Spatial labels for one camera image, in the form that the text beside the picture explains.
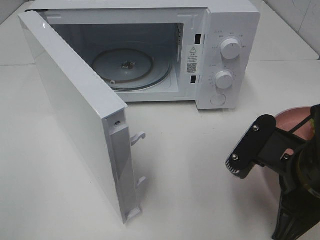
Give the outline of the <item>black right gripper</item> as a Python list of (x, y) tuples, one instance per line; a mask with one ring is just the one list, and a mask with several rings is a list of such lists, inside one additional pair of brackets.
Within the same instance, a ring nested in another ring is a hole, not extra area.
[(247, 129), (225, 162), (229, 172), (245, 179), (259, 159), (279, 175), (281, 187), (277, 222), (272, 239), (296, 240), (320, 222), (320, 107), (310, 109), (313, 137), (292, 156), (275, 159), (272, 135), (276, 119), (259, 116)]

